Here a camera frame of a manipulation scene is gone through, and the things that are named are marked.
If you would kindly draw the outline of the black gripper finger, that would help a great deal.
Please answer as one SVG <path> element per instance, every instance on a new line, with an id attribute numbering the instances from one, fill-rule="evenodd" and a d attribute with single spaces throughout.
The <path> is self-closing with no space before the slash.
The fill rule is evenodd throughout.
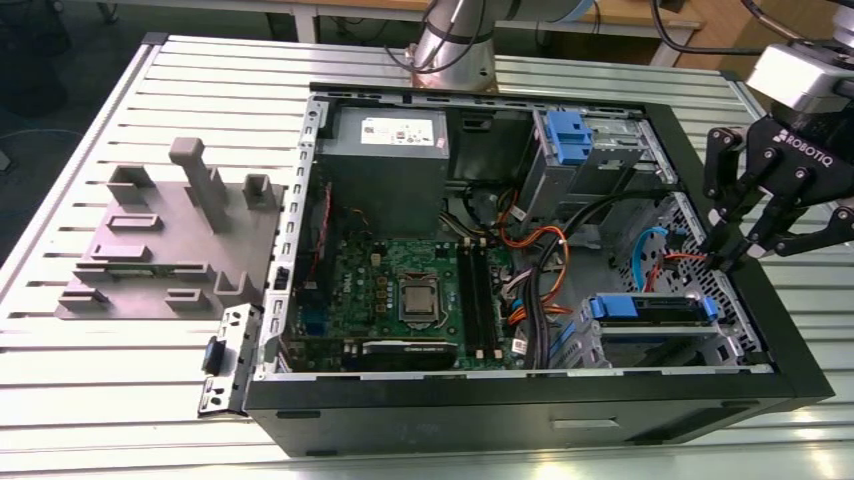
<path id="1" fill-rule="evenodd" d="M 763 197 L 761 188 L 775 168 L 771 126 L 746 131 L 715 128 L 709 133 L 703 173 L 703 193 L 713 201 L 709 212 L 711 230 L 702 243 L 707 267 L 729 270 L 729 254 L 745 238 L 743 217 Z"/>
<path id="2" fill-rule="evenodd" d="M 811 206 L 785 203 L 782 196 L 769 201 L 759 220 L 729 254 L 729 270 L 738 270 L 743 258 L 759 259 L 769 255 L 787 257 L 823 249 L 853 240 L 853 198 L 832 201 L 822 229 L 794 233 L 791 227 Z"/>

